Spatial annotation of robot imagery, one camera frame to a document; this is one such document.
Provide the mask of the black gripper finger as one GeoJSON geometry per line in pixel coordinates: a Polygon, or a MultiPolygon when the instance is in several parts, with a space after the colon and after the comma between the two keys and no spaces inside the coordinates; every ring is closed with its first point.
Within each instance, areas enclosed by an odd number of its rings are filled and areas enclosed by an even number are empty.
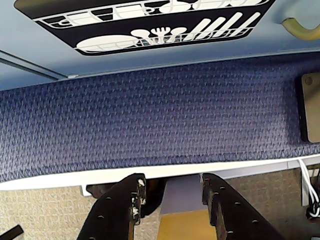
{"type": "Polygon", "coordinates": [[[132,240],[146,204],[146,179],[133,173],[112,186],[93,204],[78,240],[132,240]]]}
{"type": "Polygon", "coordinates": [[[283,240],[284,237],[231,185],[202,174],[202,204],[218,240],[283,240]]]}

